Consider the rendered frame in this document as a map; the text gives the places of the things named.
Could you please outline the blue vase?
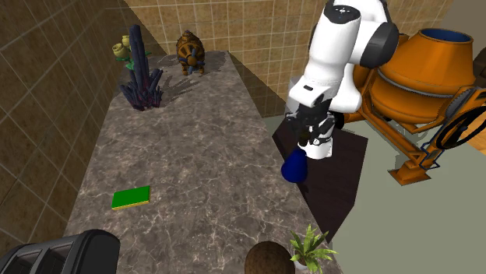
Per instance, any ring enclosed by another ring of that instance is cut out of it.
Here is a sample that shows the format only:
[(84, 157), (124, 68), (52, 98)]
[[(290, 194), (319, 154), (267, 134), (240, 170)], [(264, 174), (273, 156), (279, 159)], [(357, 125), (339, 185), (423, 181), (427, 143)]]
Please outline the blue vase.
[(280, 172), (286, 181), (292, 183), (304, 182), (308, 176), (306, 152), (300, 147), (295, 148), (283, 162)]

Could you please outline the dark robot stand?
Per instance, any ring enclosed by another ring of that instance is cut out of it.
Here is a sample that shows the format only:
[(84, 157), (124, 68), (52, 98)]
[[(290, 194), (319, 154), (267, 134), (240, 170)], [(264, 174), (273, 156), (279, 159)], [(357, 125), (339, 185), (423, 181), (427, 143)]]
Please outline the dark robot stand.
[[(273, 134), (286, 160), (297, 148), (295, 134), (285, 121)], [(313, 160), (307, 157), (308, 176), (297, 186), (321, 231), (330, 242), (352, 210), (361, 177), (368, 139), (343, 130), (333, 131), (333, 154)]]

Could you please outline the orange cement mixer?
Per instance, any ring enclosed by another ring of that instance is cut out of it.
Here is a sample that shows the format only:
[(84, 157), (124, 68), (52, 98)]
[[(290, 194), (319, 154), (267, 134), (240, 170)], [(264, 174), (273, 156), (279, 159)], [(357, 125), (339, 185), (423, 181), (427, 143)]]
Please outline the orange cement mixer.
[(486, 129), (486, 47), (473, 54), (471, 36), (426, 28), (400, 35), (389, 62), (358, 66), (353, 82), (361, 107), (338, 114), (337, 128), (366, 120), (407, 156), (390, 174), (401, 185), (424, 181), (447, 149)]

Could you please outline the small green potted plant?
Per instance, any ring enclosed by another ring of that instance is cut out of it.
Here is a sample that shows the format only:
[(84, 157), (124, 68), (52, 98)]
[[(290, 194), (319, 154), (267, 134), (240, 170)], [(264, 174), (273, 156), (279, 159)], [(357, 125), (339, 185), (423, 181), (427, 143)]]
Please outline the small green potted plant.
[(330, 248), (319, 248), (319, 246), (326, 240), (329, 231), (315, 235), (316, 231), (317, 229), (312, 228), (312, 225), (309, 224), (305, 232), (304, 240), (302, 240), (294, 231), (291, 231), (293, 238), (290, 240), (290, 243), (294, 249), (291, 261), (305, 265), (312, 274), (323, 274), (319, 259), (332, 261), (333, 258), (331, 255), (337, 255), (338, 252)]

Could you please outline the brown turtle figure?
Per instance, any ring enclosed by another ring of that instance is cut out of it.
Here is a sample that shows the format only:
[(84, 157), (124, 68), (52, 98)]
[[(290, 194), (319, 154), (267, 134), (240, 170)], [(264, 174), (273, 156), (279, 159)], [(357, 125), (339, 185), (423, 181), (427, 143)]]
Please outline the brown turtle figure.
[(205, 49), (202, 41), (190, 30), (186, 30), (176, 43), (177, 58), (184, 76), (198, 71), (204, 73)]

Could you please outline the brown round coconut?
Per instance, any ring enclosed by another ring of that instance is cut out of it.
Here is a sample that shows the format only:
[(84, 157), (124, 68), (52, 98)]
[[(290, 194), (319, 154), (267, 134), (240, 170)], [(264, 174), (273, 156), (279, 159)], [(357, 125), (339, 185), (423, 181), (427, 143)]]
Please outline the brown round coconut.
[(245, 258), (245, 274), (295, 274), (287, 249), (273, 241), (255, 244)]

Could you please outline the dark purple crystal cluster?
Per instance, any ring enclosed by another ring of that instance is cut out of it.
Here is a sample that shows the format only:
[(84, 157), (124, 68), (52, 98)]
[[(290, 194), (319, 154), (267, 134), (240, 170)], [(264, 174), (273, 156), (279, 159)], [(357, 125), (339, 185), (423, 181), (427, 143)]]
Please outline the dark purple crystal cluster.
[(163, 72), (155, 68), (149, 72), (147, 56), (141, 29), (139, 25), (132, 25), (129, 29), (129, 45), (131, 51), (128, 69), (131, 80), (120, 89), (131, 106), (138, 111), (145, 111), (159, 107), (163, 92), (158, 86)]

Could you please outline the green and yellow sponge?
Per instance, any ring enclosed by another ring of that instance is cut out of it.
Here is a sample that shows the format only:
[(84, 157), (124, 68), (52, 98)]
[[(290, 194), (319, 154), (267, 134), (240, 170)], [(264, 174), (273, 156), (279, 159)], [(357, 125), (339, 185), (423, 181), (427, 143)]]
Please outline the green and yellow sponge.
[(131, 188), (117, 191), (113, 194), (111, 208), (119, 210), (133, 206), (140, 206), (150, 202), (150, 186)]

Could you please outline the yellow flowers with green leaves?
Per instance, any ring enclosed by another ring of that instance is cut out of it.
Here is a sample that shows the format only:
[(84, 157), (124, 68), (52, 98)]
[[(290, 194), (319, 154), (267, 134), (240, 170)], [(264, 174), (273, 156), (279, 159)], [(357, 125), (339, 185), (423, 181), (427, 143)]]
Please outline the yellow flowers with green leaves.
[(131, 58), (131, 47), (129, 44), (129, 35), (123, 35), (121, 43), (112, 46), (112, 51), (117, 61), (126, 61), (125, 67), (134, 70), (134, 61)]

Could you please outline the black toaster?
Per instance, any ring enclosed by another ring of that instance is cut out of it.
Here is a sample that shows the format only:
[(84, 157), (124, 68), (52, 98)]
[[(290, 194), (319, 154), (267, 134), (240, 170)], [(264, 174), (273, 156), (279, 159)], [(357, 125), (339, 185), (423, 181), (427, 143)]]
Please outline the black toaster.
[(120, 240), (105, 230), (22, 244), (0, 258), (0, 274), (116, 274)]

